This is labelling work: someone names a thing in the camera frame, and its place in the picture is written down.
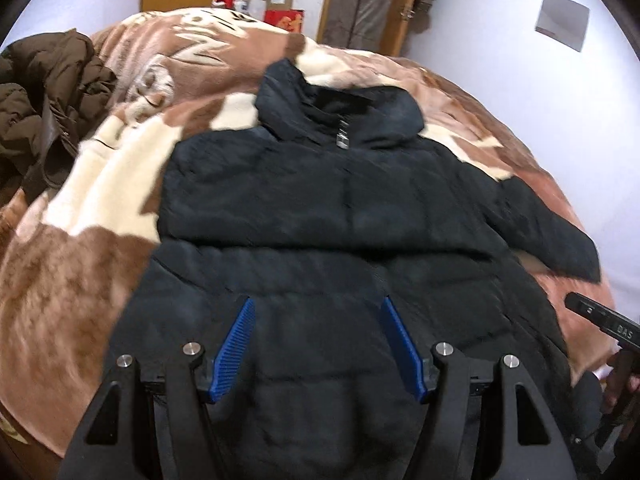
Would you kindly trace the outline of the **person's right hand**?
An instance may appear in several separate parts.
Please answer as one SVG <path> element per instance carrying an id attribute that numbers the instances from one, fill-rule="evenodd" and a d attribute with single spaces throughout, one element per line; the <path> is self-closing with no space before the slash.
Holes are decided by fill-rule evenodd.
<path id="1" fill-rule="evenodd" d="M 624 409 L 626 424 L 620 432 L 620 440 L 628 438 L 639 419 L 639 375 L 634 372 L 638 361 L 639 357 L 626 349 L 620 350 L 608 360 L 612 370 L 605 381 L 602 413 L 612 413 L 624 392 L 631 394 L 630 403 Z"/>

